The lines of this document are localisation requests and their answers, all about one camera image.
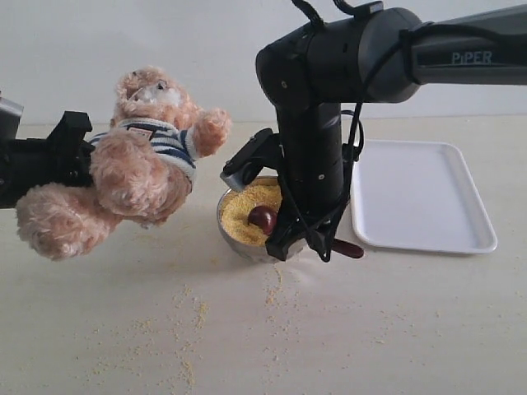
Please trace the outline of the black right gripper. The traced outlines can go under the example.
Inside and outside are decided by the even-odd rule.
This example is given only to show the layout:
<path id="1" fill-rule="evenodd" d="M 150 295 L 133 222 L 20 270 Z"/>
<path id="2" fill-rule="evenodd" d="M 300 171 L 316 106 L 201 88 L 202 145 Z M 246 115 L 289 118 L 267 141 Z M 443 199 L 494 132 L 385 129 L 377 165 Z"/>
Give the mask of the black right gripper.
<path id="1" fill-rule="evenodd" d="M 285 262 L 308 245 L 330 259 L 340 220 L 333 217 L 343 193 L 340 104 L 312 105 L 302 111 L 276 110 L 285 181 L 294 200 L 285 201 L 265 242 L 266 252 Z"/>

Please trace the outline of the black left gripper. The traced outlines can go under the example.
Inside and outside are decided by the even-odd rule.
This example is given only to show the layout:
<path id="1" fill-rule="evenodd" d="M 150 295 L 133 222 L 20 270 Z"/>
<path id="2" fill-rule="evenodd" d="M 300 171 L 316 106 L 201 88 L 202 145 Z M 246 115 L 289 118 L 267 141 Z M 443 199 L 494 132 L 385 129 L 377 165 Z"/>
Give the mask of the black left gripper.
<path id="1" fill-rule="evenodd" d="M 15 207 L 36 186 L 92 185 L 89 168 L 93 146 L 84 140 L 91 131 L 88 114 L 66 111 L 45 138 L 2 137 L 1 208 Z"/>

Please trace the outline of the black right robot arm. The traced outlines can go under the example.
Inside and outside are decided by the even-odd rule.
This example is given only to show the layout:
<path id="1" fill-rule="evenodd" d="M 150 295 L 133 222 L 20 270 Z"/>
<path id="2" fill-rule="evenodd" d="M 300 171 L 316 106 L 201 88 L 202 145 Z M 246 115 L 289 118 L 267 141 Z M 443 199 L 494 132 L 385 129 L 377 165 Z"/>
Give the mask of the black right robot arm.
<path id="1" fill-rule="evenodd" d="M 261 49 L 259 84 L 273 104 L 282 190 L 266 249 L 285 260 L 303 239 L 328 261 L 359 150 L 341 137 L 341 107 L 397 104 L 426 84 L 523 86 L 526 8 L 424 22 L 396 7 L 303 26 Z"/>

